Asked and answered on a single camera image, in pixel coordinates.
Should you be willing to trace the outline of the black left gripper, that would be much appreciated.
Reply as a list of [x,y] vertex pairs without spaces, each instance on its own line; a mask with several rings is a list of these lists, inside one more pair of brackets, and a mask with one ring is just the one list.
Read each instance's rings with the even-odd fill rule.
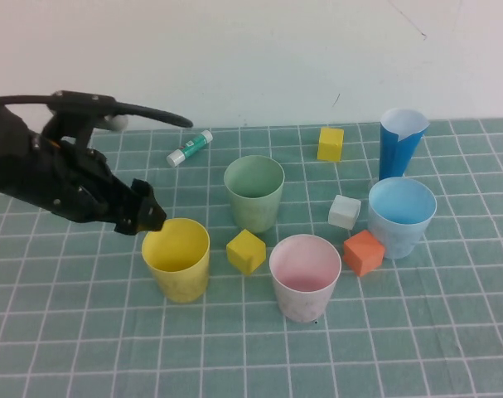
[[167,213],[152,186],[134,179],[131,188],[111,172],[107,158],[89,146],[91,133],[55,141],[31,133],[28,202],[69,221],[114,223],[114,232],[159,231]]

